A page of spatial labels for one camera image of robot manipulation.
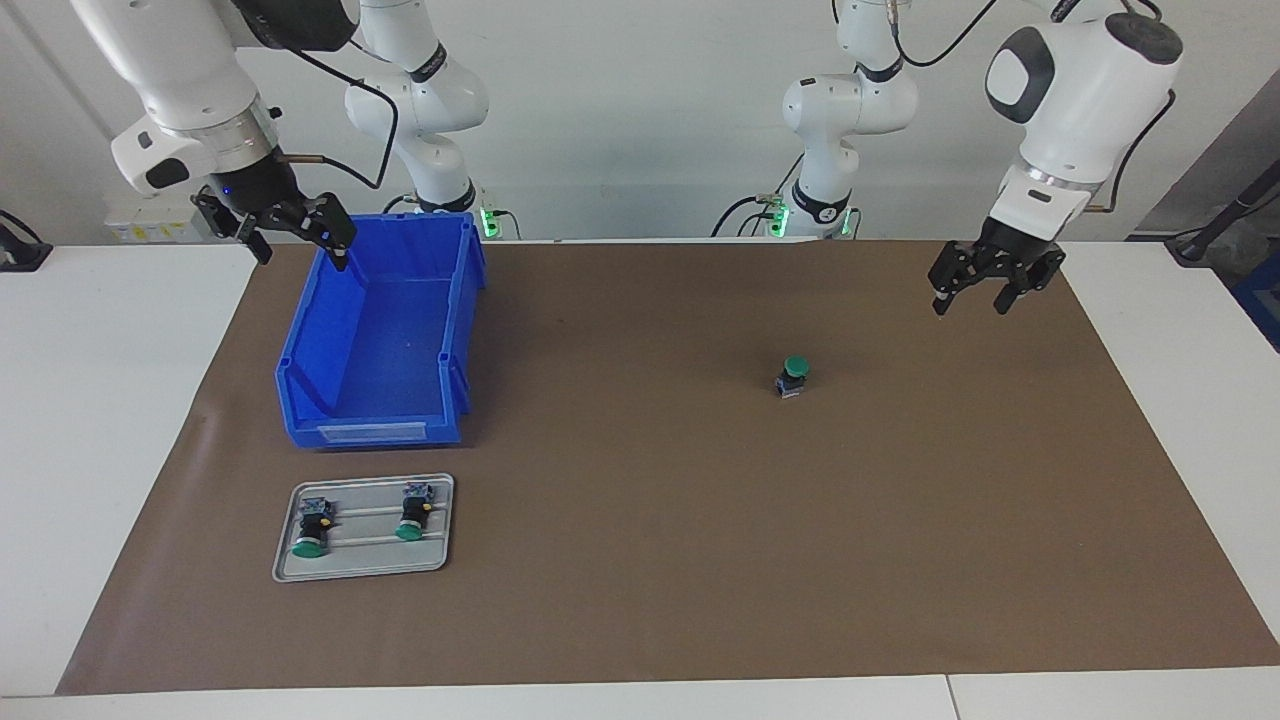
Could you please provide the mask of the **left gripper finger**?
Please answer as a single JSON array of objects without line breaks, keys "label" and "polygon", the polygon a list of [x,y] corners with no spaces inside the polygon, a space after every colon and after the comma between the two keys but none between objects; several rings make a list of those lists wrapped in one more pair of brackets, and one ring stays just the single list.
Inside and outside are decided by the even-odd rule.
[{"label": "left gripper finger", "polygon": [[969,247],[965,243],[946,243],[927,277],[934,292],[933,311],[943,316],[954,300],[974,283]]},{"label": "left gripper finger", "polygon": [[996,313],[1006,315],[1020,297],[1044,290],[1059,273],[1064,260],[1065,255],[1043,255],[1030,263],[1006,258],[1004,274],[1007,282],[995,299]]}]

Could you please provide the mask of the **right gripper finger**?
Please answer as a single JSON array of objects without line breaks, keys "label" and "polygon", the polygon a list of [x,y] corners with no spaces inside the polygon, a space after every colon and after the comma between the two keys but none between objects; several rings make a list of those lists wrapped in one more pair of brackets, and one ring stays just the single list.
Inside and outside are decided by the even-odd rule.
[{"label": "right gripper finger", "polygon": [[219,240],[233,240],[246,247],[260,266],[273,258],[273,249],[259,231],[257,218],[238,218],[215,195],[195,195],[193,205]]},{"label": "right gripper finger", "polygon": [[344,272],[349,265],[349,249],[357,229],[340,200],[334,193],[302,197],[301,204],[296,210],[291,209],[291,232],[319,246],[330,264],[338,272]]}]

